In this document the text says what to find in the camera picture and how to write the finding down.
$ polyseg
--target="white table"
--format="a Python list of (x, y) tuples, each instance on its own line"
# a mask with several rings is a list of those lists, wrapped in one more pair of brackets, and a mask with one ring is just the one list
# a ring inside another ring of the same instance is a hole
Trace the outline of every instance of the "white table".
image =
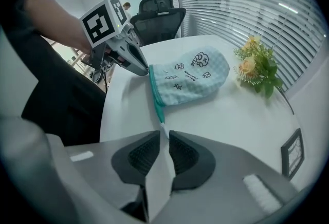
[[(234, 45), (218, 36), (192, 36), (142, 47), (148, 64), (169, 63), (203, 46), (217, 48), (230, 65), (218, 92), (200, 100), (164, 108), (169, 129), (231, 144), (250, 152), (281, 172), (281, 146), (299, 127), (295, 116), (275, 90), (267, 100), (240, 86), (233, 67), (239, 60)], [(159, 130), (149, 76), (139, 77), (116, 66), (106, 96), (100, 140), (119, 139)]]

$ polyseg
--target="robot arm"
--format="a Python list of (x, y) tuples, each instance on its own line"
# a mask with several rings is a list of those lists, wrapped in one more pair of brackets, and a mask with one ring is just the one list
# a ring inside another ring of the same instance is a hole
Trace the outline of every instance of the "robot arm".
[(110, 62), (139, 76), (149, 73), (149, 66), (137, 43), (130, 37), (133, 25), (129, 23), (120, 0), (104, 0), (81, 18), (83, 30), (92, 46), (83, 62), (100, 69)]

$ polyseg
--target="flower bouquet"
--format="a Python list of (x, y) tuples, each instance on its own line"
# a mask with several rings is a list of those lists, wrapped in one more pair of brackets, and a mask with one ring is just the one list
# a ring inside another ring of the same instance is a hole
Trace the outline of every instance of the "flower bouquet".
[(234, 50), (234, 55), (242, 61), (234, 70), (239, 80), (250, 84), (257, 93), (264, 90), (269, 98), (274, 87), (281, 88), (282, 81), (275, 76), (278, 67), (273, 50), (267, 49), (260, 39), (259, 36), (250, 36), (242, 48)]

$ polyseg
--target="oven mitt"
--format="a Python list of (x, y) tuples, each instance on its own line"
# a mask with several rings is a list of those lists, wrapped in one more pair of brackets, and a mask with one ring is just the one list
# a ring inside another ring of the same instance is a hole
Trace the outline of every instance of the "oven mitt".
[(150, 65), (154, 106), (168, 138), (162, 108), (208, 96), (225, 83), (229, 70), (224, 56), (213, 47), (190, 51), (169, 64)]

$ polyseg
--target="person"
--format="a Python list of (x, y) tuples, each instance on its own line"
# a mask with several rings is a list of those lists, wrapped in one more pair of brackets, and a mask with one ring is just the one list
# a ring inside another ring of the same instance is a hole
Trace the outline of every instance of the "person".
[(2, 2), (2, 28), (23, 63), (38, 79), (22, 118), (63, 144), (99, 142), (105, 93), (67, 64), (41, 36), (90, 54), (79, 20), (55, 0)]
[(128, 12), (128, 10), (130, 9), (131, 5), (129, 2), (126, 2), (123, 4), (123, 8), (124, 8), (124, 12), (127, 15), (128, 20), (130, 21), (130, 19), (132, 18), (132, 16), (130, 15), (130, 13)]

